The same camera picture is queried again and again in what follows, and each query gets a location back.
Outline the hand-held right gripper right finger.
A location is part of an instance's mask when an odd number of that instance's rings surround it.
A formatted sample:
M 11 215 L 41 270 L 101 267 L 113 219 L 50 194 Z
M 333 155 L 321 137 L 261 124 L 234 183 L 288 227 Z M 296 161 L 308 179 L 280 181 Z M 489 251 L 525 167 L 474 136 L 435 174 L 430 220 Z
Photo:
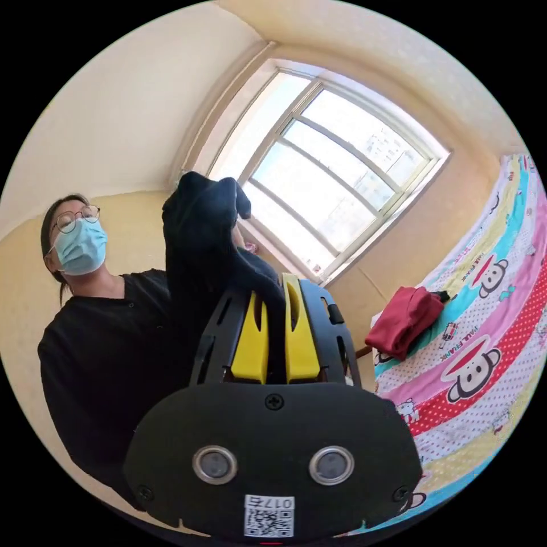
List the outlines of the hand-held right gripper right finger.
M 314 381 L 319 375 L 319 359 L 300 279 L 290 273 L 283 273 L 281 279 L 285 296 L 284 353 L 287 382 Z

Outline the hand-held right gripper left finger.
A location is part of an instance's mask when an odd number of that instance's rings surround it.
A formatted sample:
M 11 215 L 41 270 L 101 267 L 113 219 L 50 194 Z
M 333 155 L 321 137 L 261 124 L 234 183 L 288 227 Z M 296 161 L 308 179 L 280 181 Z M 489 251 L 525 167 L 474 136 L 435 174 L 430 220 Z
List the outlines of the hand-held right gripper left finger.
M 265 383 L 268 352 L 267 307 L 256 292 L 252 292 L 231 364 L 231 374 L 234 380 Z

